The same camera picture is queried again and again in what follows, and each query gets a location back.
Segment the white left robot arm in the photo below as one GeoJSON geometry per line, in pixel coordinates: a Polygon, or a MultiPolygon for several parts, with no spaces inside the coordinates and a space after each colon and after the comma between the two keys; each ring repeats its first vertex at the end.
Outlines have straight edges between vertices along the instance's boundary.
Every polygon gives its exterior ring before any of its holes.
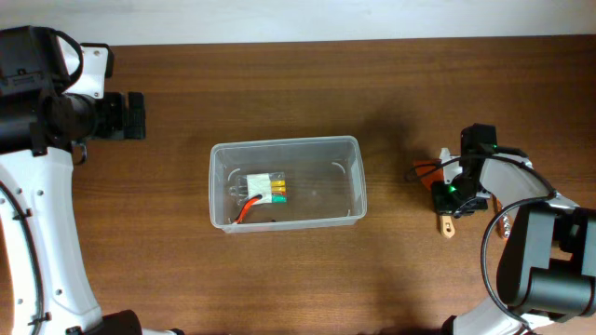
{"type": "Polygon", "coordinates": [[[136,314],[106,315],[86,274],[73,208],[74,152],[141,140],[140,92],[108,92],[114,55],[48,27],[1,32],[1,226],[16,334],[140,334],[136,314]]]}

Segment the clear plastic container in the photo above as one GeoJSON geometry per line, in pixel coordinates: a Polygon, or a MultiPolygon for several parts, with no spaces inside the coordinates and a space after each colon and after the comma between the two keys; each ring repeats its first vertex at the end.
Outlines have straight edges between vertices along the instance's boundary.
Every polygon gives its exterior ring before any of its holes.
{"type": "Polygon", "coordinates": [[[211,224],[229,234],[353,225],[367,213],[359,143],[352,136],[220,143],[210,153],[211,224]],[[242,205],[228,193],[238,175],[284,172],[286,203],[242,205]]]}

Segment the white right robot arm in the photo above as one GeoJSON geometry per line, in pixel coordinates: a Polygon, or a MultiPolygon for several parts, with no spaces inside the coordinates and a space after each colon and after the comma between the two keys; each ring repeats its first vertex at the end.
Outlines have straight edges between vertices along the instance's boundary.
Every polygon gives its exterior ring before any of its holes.
{"type": "Polygon", "coordinates": [[[533,334],[595,313],[595,212],[562,196],[520,149],[498,145],[493,126],[462,130],[460,153],[442,149],[426,172],[441,231],[452,221],[497,210],[481,241],[488,297],[450,316],[444,334],[533,334]]]}

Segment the orange scraper with wooden handle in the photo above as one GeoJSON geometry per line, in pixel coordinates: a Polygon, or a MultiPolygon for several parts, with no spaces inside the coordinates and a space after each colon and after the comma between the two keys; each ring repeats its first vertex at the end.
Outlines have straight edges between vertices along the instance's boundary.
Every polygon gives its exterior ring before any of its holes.
{"type": "MultiPolygon", "coordinates": [[[[439,159],[434,160],[415,160],[413,162],[415,176],[419,178],[422,184],[432,192],[432,187],[435,183],[438,185],[444,184],[444,176],[441,169],[435,170],[435,166],[439,165],[441,161],[439,159]]],[[[450,239],[455,235],[455,228],[450,215],[439,214],[436,209],[435,212],[438,216],[439,230],[443,237],[450,239]]]]}

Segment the red-handled pliers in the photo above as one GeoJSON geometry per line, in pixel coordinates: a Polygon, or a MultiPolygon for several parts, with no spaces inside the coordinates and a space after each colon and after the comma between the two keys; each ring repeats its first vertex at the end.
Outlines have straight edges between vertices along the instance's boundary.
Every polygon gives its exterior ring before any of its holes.
{"type": "Polygon", "coordinates": [[[241,224],[243,223],[247,216],[249,215],[251,209],[255,206],[260,206],[262,204],[271,205],[272,201],[262,202],[263,196],[261,194],[257,194],[250,199],[248,199],[241,207],[240,211],[238,212],[237,216],[232,220],[233,224],[241,224]]]}

